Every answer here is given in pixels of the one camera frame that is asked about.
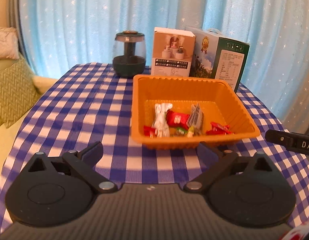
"humidifier box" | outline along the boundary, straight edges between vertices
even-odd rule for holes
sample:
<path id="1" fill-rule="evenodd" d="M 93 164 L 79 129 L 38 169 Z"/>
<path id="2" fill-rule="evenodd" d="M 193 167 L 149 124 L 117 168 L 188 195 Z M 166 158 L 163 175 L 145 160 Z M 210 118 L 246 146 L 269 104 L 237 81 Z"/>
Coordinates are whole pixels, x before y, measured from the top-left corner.
<path id="1" fill-rule="evenodd" d="M 151 74 L 188 77 L 194 43 L 190 31 L 155 27 Z"/>
<path id="2" fill-rule="evenodd" d="M 196 35 L 189 76 L 224 80 L 236 92 L 250 45 L 228 38 L 216 29 L 185 29 Z"/>

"blue and white tablecloth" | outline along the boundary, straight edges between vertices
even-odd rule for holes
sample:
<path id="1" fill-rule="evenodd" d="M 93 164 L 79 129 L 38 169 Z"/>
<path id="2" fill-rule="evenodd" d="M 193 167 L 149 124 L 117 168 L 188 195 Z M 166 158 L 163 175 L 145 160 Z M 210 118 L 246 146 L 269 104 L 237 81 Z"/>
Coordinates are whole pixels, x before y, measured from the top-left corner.
<path id="1" fill-rule="evenodd" d="M 0 232 L 11 223 L 5 193 L 23 166 L 38 151 L 59 156 L 102 141 L 104 155 L 96 171 L 120 185 L 180 183 L 198 176 L 205 165 L 195 149 L 148 150 L 130 134 L 131 79 L 116 77 L 111 65 L 76 65 L 60 78 L 24 119 L 0 176 Z M 245 86 L 237 95 L 258 125 L 261 136 L 229 146 L 243 156 L 264 151 L 282 171 L 296 193 L 296 207 L 289 219 L 298 226 L 309 219 L 309 162 L 304 155 L 267 143 L 268 129 L 284 130 L 281 122 Z"/>

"sofa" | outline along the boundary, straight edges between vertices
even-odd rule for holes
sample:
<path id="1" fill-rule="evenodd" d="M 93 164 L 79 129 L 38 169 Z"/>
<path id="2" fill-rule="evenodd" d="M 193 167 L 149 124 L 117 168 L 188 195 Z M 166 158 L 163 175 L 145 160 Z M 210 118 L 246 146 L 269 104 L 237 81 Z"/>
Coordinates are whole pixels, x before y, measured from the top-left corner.
<path id="1" fill-rule="evenodd" d="M 9 68 L 18 61 L 19 60 L 1 59 L 0 71 Z M 40 77 L 35 74 L 32 75 L 32 82 L 40 95 L 44 94 L 56 81 L 57 79 Z M 17 132 L 28 112 L 29 110 L 9 128 L 6 128 L 5 124 L 0 126 L 0 174 L 5 159 L 13 146 Z"/>

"white plastic wrapper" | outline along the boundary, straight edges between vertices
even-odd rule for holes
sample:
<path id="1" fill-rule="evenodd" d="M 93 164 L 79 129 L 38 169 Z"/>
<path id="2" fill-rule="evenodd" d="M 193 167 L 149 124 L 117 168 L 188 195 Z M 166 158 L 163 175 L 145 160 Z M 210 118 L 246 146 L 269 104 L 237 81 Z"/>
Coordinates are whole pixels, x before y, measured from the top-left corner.
<path id="1" fill-rule="evenodd" d="M 170 137 L 169 126 L 166 121 L 166 113 L 172 108 L 171 103 L 155 104 L 155 120 L 152 124 L 152 128 L 156 128 L 158 131 L 157 137 Z"/>

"fluffy white pillow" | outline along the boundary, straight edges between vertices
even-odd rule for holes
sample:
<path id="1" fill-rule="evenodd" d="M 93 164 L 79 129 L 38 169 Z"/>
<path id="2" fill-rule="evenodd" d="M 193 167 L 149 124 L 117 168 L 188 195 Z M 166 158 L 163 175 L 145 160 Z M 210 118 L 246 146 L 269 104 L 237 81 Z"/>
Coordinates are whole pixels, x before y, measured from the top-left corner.
<path id="1" fill-rule="evenodd" d="M 0 27 L 0 59 L 19 59 L 18 50 L 17 30 Z"/>

